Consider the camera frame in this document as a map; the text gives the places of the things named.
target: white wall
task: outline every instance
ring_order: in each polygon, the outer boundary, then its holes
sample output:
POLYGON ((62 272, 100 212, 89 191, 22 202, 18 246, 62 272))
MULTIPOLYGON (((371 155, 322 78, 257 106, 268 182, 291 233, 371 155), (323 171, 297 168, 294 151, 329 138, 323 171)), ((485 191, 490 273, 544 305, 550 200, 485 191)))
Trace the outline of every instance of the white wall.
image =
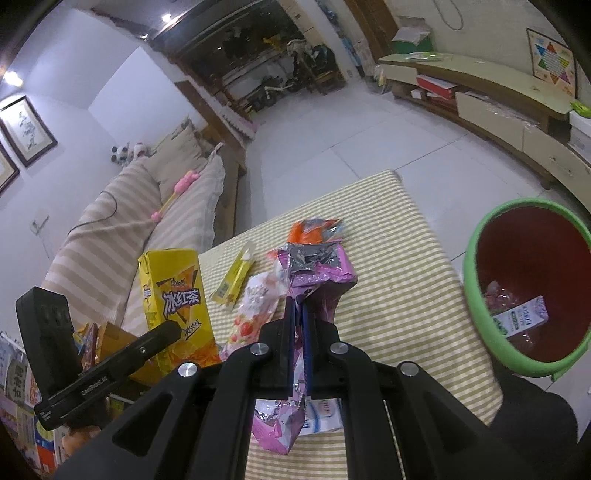
MULTIPOLYGON (((87 110, 23 93, 58 145, 29 168, 21 165, 20 176, 0 195, 0 330, 16 338, 20 335, 14 303, 41 284, 51 263, 41 240, 29 229, 37 211, 42 207, 49 213, 42 235, 53 257, 84 208, 120 171, 110 161, 115 140, 87 110)), ((4 138, 2 145, 18 163, 4 138)))
MULTIPOLYGON (((531 74, 531 58, 526 28, 539 31, 561 41, 546 17, 528 0, 455 0, 464 17, 464 28, 448 28, 431 0, 385 0, 392 13, 424 17, 433 30, 437 51, 459 53, 502 63, 531 74)), ((460 20, 453 5, 439 0, 447 22, 459 27, 460 20)), ((591 85, 578 68, 579 98, 591 105, 591 85)))
POLYGON ((89 112, 118 145, 156 143, 187 115, 196 127, 207 125, 141 47, 106 82, 89 112))
POLYGON ((86 109, 136 47, 90 15, 59 5, 27 40, 11 68, 21 74, 29 92, 86 109), (27 65, 31 58, 32 67, 27 65), (26 65, 22 73, 21 62, 26 65))

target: sofa cushion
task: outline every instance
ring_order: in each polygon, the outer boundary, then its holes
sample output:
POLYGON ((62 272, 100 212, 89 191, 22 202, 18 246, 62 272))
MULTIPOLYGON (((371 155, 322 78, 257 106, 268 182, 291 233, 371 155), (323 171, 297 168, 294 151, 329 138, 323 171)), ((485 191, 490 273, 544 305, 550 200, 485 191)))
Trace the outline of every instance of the sofa cushion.
POLYGON ((175 184, 187 171, 201 172, 207 164, 191 128, 183 129, 174 138, 165 141, 154 155, 143 157, 141 161, 158 182, 162 203, 173 194, 175 184))
POLYGON ((41 285, 67 297, 76 326, 121 325, 138 257, 155 226, 150 215, 160 207, 158 184, 134 161, 85 209, 41 285))
MULTIPOLYGON (((221 157, 212 155, 199 179, 166 211, 152 232, 145 250, 191 248, 199 254, 209 250, 215 235, 213 221, 217 200, 223 191, 224 176, 221 157)), ((137 336, 148 330, 143 289, 137 273, 129 292, 122 327, 137 336)))

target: yellow striped tablecloth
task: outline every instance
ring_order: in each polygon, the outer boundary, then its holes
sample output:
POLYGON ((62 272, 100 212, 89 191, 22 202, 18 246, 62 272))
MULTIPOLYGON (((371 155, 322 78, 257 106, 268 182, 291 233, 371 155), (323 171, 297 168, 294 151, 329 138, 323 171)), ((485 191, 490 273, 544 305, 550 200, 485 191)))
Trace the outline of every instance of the yellow striped tablecloth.
MULTIPOLYGON (((325 195, 244 232, 200 256, 209 295, 247 240, 256 243, 250 275, 267 271, 265 253, 285 242, 304 218, 341 218, 343 246, 359 281, 340 300, 335 323, 342 340, 378 362, 412 360, 485 423, 501 406, 489 356, 470 320, 461 285, 425 218, 394 172, 385 171, 325 195)), ((224 343, 236 309, 209 302, 216 340, 224 343)), ((283 313, 283 305, 276 317, 283 313)), ((246 479, 346 479, 343 432, 299 438, 287 456, 251 438, 246 479)))

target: trash bin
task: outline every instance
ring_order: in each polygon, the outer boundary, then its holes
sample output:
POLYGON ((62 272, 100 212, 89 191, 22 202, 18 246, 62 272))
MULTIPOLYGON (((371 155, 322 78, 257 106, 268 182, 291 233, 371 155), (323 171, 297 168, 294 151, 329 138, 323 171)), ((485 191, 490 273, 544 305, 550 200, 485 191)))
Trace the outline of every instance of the trash bin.
POLYGON ((591 339, 591 235, 566 208, 519 199, 497 207, 478 225, 464 260, 464 291, 484 343, 504 365, 528 377, 556 380, 591 339), (526 302, 543 296, 548 322, 520 352, 495 326, 483 292, 491 282, 526 302))

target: framed picture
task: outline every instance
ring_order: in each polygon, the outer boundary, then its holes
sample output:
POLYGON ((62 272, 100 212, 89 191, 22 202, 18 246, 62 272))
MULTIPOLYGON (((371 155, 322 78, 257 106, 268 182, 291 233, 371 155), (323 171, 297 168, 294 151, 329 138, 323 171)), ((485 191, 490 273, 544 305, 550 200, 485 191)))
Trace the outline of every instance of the framed picture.
POLYGON ((534 77, 575 98, 577 69, 572 50, 546 35, 527 28, 534 77))
POLYGON ((8 187, 8 184, 18 177, 18 168, 8 156, 2 144, 0 144, 0 193, 8 187))
POLYGON ((26 96, 0 110, 0 128, 26 167, 57 145, 26 96))

